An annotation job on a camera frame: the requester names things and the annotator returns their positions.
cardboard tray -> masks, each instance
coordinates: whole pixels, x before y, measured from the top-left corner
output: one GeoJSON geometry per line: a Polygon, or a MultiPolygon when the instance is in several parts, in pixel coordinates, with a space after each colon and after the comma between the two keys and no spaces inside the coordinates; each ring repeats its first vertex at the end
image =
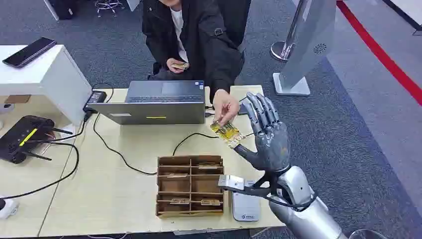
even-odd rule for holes
{"type": "Polygon", "coordinates": [[[224,193],[218,187],[224,174],[217,155],[158,158],[158,217],[221,216],[224,193]]]}

silver stand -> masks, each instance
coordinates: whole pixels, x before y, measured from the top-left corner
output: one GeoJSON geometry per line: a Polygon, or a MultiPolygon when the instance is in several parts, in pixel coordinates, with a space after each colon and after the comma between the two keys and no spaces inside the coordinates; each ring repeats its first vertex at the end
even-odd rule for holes
{"type": "MultiPolygon", "coordinates": [[[[280,55],[280,58],[284,57],[288,61],[282,72],[273,74],[277,95],[308,96],[311,92],[305,75],[332,47],[336,1],[312,0],[309,13],[303,21],[302,14],[307,2],[308,0],[299,1],[286,44],[281,51],[284,56],[280,55]],[[292,41],[296,34],[298,42],[294,45],[292,41]]],[[[280,45],[281,43],[273,44],[271,51],[275,51],[280,45]]]]}
{"type": "Polygon", "coordinates": [[[287,62],[289,60],[289,57],[295,48],[295,44],[293,42],[295,41],[295,37],[298,32],[298,25],[300,25],[303,21],[302,15],[307,3],[308,0],[299,1],[286,41],[278,41],[271,45],[271,56],[274,57],[274,59],[281,62],[287,62]]]}

robotic finger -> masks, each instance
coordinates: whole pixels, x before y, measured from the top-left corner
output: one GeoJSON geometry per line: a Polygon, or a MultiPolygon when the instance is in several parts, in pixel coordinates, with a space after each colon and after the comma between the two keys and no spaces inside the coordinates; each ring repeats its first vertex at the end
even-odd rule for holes
{"type": "Polygon", "coordinates": [[[264,109],[258,101],[258,98],[250,92],[246,94],[246,97],[252,102],[252,105],[256,111],[256,115],[258,116],[258,119],[261,122],[261,127],[265,129],[267,126],[269,126],[269,122],[267,116],[265,115],[264,109]]]}
{"type": "Polygon", "coordinates": [[[261,125],[260,125],[256,115],[255,115],[255,110],[253,109],[251,103],[243,103],[243,105],[245,105],[246,111],[247,111],[249,119],[251,121],[253,133],[255,135],[257,135],[258,133],[262,132],[262,128],[261,128],[261,125]]]}
{"type": "Polygon", "coordinates": [[[273,102],[269,98],[267,98],[267,97],[265,97],[265,101],[268,103],[270,112],[273,114],[275,121],[276,122],[279,122],[280,121],[280,117],[278,115],[277,109],[273,105],[273,102]]]}
{"type": "Polygon", "coordinates": [[[265,115],[267,116],[268,121],[270,122],[270,124],[273,124],[276,121],[276,119],[274,117],[274,114],[270,110],[270,106],[269,106],[268,102],[265,100],[264,96],[261,95],[260,93],[257,93],[256,97],[258,98],[259,102],[261,103],[262,107],[264,108],[265,115]]]}

gray carpet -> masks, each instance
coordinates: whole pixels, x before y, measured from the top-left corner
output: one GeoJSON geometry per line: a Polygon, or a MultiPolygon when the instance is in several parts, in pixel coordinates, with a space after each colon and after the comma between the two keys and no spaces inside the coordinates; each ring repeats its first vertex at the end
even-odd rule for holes
{"type": "MultiPolygon", "coordinates": [[[[141,33],[141,9],[97,18],[91,3],[71,21],[54,22],[42,0],[2,0],[0,44],[28,44],[39,36],[65,44],[92,83],[124,88],[151,71],[153,59],[141,33]]],[[[277,97],[272,73],[281,65],[269,46],[284,39],[294,5],[288,0],[253,1],[247,32],[246,64],[237,84],[260,84],[289,127],[292,163],[305,171],[346,234],[359,228],[388,238],[422,235],[422,219],[392,171],[377,142],[327,60],[308,75],[309,97],[277,97]]],[[[171,234],[129,238],[247,238],[245,230],[176,237],[171,234]]],[[[259,238],[291,238],[283,229],[259,238]]]]}

yellow sticker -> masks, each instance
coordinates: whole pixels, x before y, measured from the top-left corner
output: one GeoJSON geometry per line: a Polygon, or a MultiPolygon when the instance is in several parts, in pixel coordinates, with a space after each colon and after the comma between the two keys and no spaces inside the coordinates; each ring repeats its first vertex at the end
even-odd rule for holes
{"type": "Polygon", "coordinates": [[[147,119],[165,119],[167,118],[166,116],[147,116],[147,119]]]}
{"type": "Polygon", "coordinates": [[[28,141],[29,138],[31,138],[31,136],[33,136],[35,134],[35,132],[37,132],[38,129],[34,129],[31,133],[28,134],[28,136],[19,144],[19,146],[22,146],[25,144],[25,142],[28,141]]]}

